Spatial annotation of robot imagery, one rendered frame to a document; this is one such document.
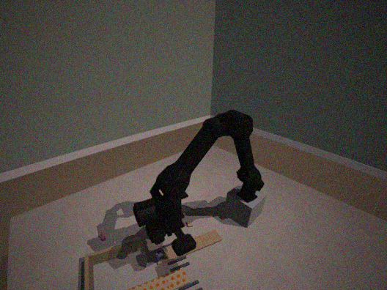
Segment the purple labelled cube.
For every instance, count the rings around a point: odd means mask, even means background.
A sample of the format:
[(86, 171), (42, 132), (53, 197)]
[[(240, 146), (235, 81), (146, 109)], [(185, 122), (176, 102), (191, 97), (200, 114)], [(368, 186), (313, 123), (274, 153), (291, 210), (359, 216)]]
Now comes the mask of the purple labelled cube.
[(156, 257), (158, 262), (163, 260), (163, 259), (166, 259), (166, 255), (165, 255), (162, 247), (155, 249), (154, 253), (155, 253), (155, 257)]

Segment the tan grid-patterned strip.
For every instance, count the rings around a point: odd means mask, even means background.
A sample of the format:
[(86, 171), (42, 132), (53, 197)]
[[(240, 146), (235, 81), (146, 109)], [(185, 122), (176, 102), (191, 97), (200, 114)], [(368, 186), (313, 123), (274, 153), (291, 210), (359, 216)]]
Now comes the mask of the tan grid-patterned strip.
[[(218, 232), (216, 230), (209, 231), (205, 234), (200, 234), (199, 236), (196, 236), (193, 238), (196, 241), (196, 249), (189, 251), (188, 253), (185, 253), (182, 256), (186, 256), (189, 253), (196, 252), (198, 250), (201, 250), (203, 248), (206, 248), (207, 246), (213, 245), (217, 242), (220, 242), (222, 238), (219, 236)], [(163, 259), (161, 261), (157, 261), (158, 265), (164, 264), (168, 261), (173, 261), (174, 259), (178, 259), (181, 256), (177, 256), (176, 253), (174, 252), (172, 246), (168, 246), (166, 248), (163, 248), (163, 251), (166, 255), (166, 259)]]

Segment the beige strip with orange polka dots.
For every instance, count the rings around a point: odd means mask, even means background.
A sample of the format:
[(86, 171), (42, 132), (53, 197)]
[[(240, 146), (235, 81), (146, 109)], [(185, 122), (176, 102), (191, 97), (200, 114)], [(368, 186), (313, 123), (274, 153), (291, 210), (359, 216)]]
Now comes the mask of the beige strip with orange polka dots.
[(157, 290), (175, 290), (190, 283), (183, 268), (160, 276), (154, 282)]

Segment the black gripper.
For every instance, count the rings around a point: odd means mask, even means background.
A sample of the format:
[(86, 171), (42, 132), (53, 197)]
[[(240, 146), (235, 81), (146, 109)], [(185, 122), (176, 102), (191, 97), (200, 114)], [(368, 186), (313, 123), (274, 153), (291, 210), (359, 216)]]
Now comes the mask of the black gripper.
[[(163, 214), (162, 214), (163, 215)], [(169, 224), (171, 232), (175, 234), (176, 239), (172, 241), (172, 248), (177, 256), (182, 256), (191, 250), (196, 249), (196, 241), (190, 234), (184, 234), (182, 229), (185, 224), (182, 222), (184, 214), (181, 212), (180, 216), (167, 218), (163, 215), (163, 220)]]

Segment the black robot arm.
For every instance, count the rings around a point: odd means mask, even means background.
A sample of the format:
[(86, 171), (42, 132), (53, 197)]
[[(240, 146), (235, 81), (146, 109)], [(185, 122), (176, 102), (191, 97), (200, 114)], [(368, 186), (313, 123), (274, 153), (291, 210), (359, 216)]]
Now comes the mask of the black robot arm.
[(247, 203), (257, 198), (256, 191), (260, 191), (265, 183), (254, 165), (249, 140), (252, 131), (252, 117), (236, 110), (217, 114), (204, 121), (203, 127), (178, 160), (165, 167), (158, 175), (150, 189), (152, 198), (135, 203), (133, 206), (136, 221), (139, 227), (145, 226), (151, 243), (158, 245), (165, 240), (166, 234), (168, 237), (172, 236), (169, 224), (163, 220), (163, 215), (166, 218), (180, 216), (181, 199), (188, 197), (185, 190), (190, 183), (192, 172), (216, 140), (222, 136), (232, 137), (240, 162), (241, 167), (236, 173), (243, 185), (237, 195)]

